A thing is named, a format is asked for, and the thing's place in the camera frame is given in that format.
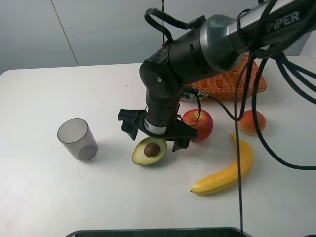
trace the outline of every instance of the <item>orange basket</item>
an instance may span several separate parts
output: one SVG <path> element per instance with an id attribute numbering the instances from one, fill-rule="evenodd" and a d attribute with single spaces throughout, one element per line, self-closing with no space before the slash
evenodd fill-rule
<path id="1" fill-rule="evenodd" d="M 201 80 L 198 82 L 194 82 L 191 84 L 191 86 L 196 87 L 200 90 L 200 92 L 207 93 L 209 95 L 212 95 L 213 97 L 219 99 L 219 100 L 234 100 L 235 96 L 235 90 L 236 90 L 236 83 L 237 78 L 242 70 L 242 68 L 245 66 L 245 64 L 248 61 L 248 55 L 244 55 L 241 59 L 240 65 L 232 71 L 207 78 L 205 80 Z M 246 71 L 241 76 L 241 81 L 238 89 L 238 101 L 241 100 L 243 89 L 244 89 L 244 83 L 246 78 Z M 258 66 L 255 62 L 253 62 L 252 66 L 252 73 L 251 73 L 251 79 L 249 84 L 249 90 L 247 94 L 247 98 L 252 95 L 253 90 L 253 83 L 255 80 L 255 77 L 258 72 Z M 263 77 L 260 78 L 259 87 L 258 87 L 258 93 L 263 92 L 267 89 L 266 81 Z"/>

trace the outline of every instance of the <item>banana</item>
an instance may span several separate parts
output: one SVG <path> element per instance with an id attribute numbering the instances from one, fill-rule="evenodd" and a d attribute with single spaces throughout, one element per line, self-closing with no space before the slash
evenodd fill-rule
<path id="1" fill-rule="evenodd" d="M 236 136 L 231 134 L 231 139 L 234 144 L 237 144 Z M 241 167 L 241 178 L 245 177 L 252 168 L 253 155 L 250 146 L 239 140 L 240 148 L 240 167 Z M 224 190 L 238 182 L 238 164 L 237 157 L 234 163 L 226 169 L 209 175 L 199 181 L 197 181 L 191 188 L 190 191 L 199 195 L 207 195 Z"/>

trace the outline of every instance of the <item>tabletop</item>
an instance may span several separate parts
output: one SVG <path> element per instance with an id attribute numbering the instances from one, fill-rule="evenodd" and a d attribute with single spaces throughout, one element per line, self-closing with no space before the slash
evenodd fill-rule
<path id="1" fill-rule="evenodd" d="M 316 61 L 289 57 L 313 72 Z M 136 141 L 121 131 L 121 108 L 142 109 L 140 64 L 12 70 L 0 77 L 0 236 L 65 237 L 79 230 L 239 228 L 238 188 L 211 196 L 190 193 L 197 180 L 235 159 L 234 122 L 214 102 L 203 102 L 214 121 L 209 139 L 190 143 L 159 163 L 135 165 Z M 257 110 L 263 135 L 284 160 L 316 165 L 316 110 L 286 83 L 274 60 L 263 76 L 268 88 Z M 225 105 L 233 111 L 232 102 Z M 182 102 L 179 113 L 197 108 Z M 250 110 L 250 100 L 246 109 Z M 75 160 L 57 139 L 59 126 L 85 119 L 98 143 L 89 162 Z M 287 168 L 257 137 L 254 165 L 243 181 L 244 231 L 253 237 L 316 234 L 316 172 Z"/>

